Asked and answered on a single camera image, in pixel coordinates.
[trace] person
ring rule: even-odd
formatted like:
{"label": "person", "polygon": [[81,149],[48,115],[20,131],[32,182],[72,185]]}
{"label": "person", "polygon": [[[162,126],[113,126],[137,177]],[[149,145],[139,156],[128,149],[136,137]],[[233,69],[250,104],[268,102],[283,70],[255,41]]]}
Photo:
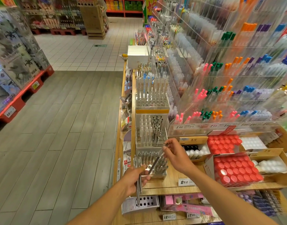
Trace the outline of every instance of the person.
{"label": "person", "polygon": [[[200,171],[188,158],[177,139],[168,139],[164,156],[179,172],[188,176],[201,190],[225,225],[277,225],[277,223],[245,202],[227,188]],[[135,182],[146,166],[129,168],[124,176],[88,209],[77,215],[67,225],[111,224],[123,201],[136,192]],[[143,179],[143,185],[150,177]]]}

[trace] white box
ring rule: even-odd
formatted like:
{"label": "white box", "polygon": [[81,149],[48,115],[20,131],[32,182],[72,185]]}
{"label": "white box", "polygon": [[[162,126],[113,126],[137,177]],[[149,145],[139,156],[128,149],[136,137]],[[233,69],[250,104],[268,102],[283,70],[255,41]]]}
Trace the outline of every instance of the white box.
{"label": "white box", "polygon": [[148,48],[143,46],[128,46],[128,67],[137,69],[138,63],[147,64],[149,59]]}

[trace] white tag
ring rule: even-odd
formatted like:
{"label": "white tag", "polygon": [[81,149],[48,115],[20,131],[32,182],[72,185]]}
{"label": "white tag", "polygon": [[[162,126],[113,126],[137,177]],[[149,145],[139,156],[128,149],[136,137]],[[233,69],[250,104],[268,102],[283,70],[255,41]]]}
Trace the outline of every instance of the white tag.
{"label": "white tag", "polygon": [[11,115],[16,111],[16,109],[13,106],[10,106],[6,112],[4,113],[4,115],[6,115],[6,117],[11,117]]}
{"label": "white tag", "polygon": [[197,219],[199,218],[200,215],[198,213],[190,213],[190,212],[187,212],[187,218],[188,219]]}
{"label": "white tag", "polygon": [[165,215],[163,215],[163,218],[162,218],[163,221],[175,220],[175,219],[176,219],[176,214],[175,213],[173,213],[173,214],[165,214]]}
{"label": "white tag", "polygon": [[118,182],[120,178],[121,178],[121,158],[119,158],[117,162],[116,182]]}
{"label": "white tag", "polygon": [[196,184],[190,178],[179,178],[178,186],[195,186]]}
{"label": "white tag", "polygon": [[39,82],[38,81],[35,81],[33,84],[32,84],[32,88],[35,90],[36,88],[38,88],[39,86]]}

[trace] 6 90 price tag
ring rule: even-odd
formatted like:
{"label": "6 90 price tag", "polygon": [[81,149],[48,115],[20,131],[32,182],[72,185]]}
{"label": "6 90 price tag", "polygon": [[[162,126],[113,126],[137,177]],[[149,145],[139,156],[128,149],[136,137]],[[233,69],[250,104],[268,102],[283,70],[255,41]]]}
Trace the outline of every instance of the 6 90 price tag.
{"label": "6 90 price tag", "polygon": [[176,214],[165,214],[163,215],[162,220],[167,221],[167,220],[175,220],[176,219]]}
{"label": "6 90 price tag", "polygon": [[199,218],[200,215],[198,213],[190,213],[190,212],[187,212],[187,218],[188,219],[197,219]]}
{"label": "6 90 price tag", "polygon": [[196,184],[189,178],[179,178],[178,186],[195,186]]}

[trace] hand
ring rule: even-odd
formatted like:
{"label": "hand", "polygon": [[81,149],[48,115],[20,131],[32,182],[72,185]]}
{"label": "hand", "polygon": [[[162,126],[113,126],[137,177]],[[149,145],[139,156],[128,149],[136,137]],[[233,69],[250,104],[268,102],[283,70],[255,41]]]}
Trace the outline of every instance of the hand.
{"label": "hand", "polygon": [[185,149],[179,144],[177,139],[170,138],[164,143],[168,143],[168,146],[163,150],[164,156],[170,160],[173,167],[183,174],[191,170],[194,164],[190,161]]}
{"label": "hand", "polygon": [[[142,165],[141,167],[134,168],[129,167],[123,177],[121,178],[121,182],[123,183],[123,186],[126,190],[126,197],[130,196],[131,194],[136,192],[136,186],[135,182],[139,178],[139,174],[141,175],[147,175],[149,171],[145,170],[147,168],[146,165]],[[142,186],[145,186],[147,181],[150,180],[150,176],[141,177],[141,183]]]}

